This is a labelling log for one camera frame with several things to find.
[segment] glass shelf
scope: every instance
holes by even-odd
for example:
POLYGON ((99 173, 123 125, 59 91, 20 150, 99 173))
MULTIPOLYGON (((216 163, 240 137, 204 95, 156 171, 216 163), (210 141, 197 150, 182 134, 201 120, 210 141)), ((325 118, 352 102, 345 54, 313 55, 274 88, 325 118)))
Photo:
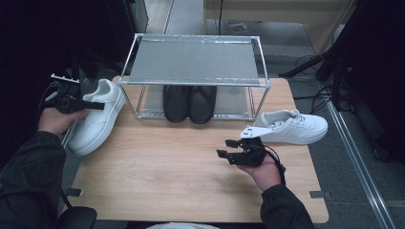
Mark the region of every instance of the glass shelf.
POLYGON ((271 87, 258 36, 143 33, 135 34, 118 85, 138 118, 164 118, 162 85, 201 85, 218 86, 212 119, 242 120, 256 119, 271 87), (255 52, 261 57, 264 81, 259 80, 255 52), (131 73, 126 76, 131 62, 131 73), (127 85, 143 85, 136 109, 124 90, 127 85), (264 89, 257 109, 251 87, 264 89), (239 108, 229 99, 238 101, 239 108))

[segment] person's left hand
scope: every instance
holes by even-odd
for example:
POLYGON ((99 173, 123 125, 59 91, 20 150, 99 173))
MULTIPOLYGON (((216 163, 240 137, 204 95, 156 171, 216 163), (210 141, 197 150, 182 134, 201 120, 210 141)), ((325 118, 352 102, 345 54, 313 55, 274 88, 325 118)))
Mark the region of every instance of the person's left hand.
POLYGON ((63 114, 56 108, 46 108, 39 119, 38 131, 50 132, 61 137, 73 121, 83 118, 86 114, 86 110, 63 114))

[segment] shoe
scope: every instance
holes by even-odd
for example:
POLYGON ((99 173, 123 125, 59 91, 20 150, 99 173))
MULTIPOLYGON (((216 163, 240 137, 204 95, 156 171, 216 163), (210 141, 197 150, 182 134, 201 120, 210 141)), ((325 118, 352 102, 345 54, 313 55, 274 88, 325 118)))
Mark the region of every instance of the shoe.
POLYGON ((77 156, 91 153, 107 139, 125 103, 121 88, 108 79, 98 80, 96 91, 85 94, 83 100, 104 103, 104 110, 89 109, 87 115, 76 122, 68 147, 77 156))
POLYGON ((190 120, 197 124, 208 122, 214 115, 217 87, 193 86, 190 90, 190 120))
POLYGON ((182 122, 188 116, 188 91, 187 86, 163 86, 164 116, 171 122, 182 122))
POLYGON ((271 133, 261 135, 263 142, 285 142, 307 145, 320 140, 328 131, 325 118, 299 111, 278 111, 262 113, 254 123, 255 127, 265 127, 271 133))

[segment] black cable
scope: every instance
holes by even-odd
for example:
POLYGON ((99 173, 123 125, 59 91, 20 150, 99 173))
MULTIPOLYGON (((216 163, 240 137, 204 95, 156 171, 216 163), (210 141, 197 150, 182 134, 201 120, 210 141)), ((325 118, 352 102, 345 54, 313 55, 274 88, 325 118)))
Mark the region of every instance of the black cable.
POLYGON ((218 25, 218 31, 219 31, 220 35, 221 35, 221 20, 222 20, 222 17, 223 17, 223 4, 224 4, 224 0, 221 0, 220 20, 219 20, 219 25, 218 25))

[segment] floor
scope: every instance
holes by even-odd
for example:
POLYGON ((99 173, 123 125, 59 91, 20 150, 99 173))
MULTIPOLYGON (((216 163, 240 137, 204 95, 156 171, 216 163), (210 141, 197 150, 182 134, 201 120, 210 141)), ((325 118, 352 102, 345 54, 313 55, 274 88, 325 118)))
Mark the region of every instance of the floor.
MULTIPOLYGON (((147 32, 168 34, 202 34, 203 1, 201 0, 146 0, 150 18, 147 32)), ((313 55, 302 25, 293 23, 244 22, 247 31, 238 35, 260 35, 264 44, 267 71, 278 77, 313 55)), ((218 34, 218 20, 208 21, 207 34, 218 34)), ((222 34, 235 34, 222 23, 222 34)), ((319 82, 313 66, 288 78, 297 109, 308 114, 312 111, 309 99, 298 99, 318 93, 332 85, 332 76, 319 82)), ((101 77, 109 77, 108 70, 101 77)), ((316 99, 321 104, 324 99, 316 99)), ((343 108, 350 104, 342 103, 343 108)), ((383 162, 374 157, 373 146, 352 112, 337 112, 330 103, 314 113, 329 122, 329 131, 320 141, 309 145, 309 151, 318 175, 330 219, 316 228, 405 228, 405 167, 399 162, 383 162), (366 192, 372 186, 372 195, 366 192), (379 205, 373 197, 381 197, 387 211, 378 214, 379 205)), ((65 167, 64 187, 74 180, 80 158, 69 155, 65 167)), ((126 228, 126 221, 98 220, 96 228, 126 228)))

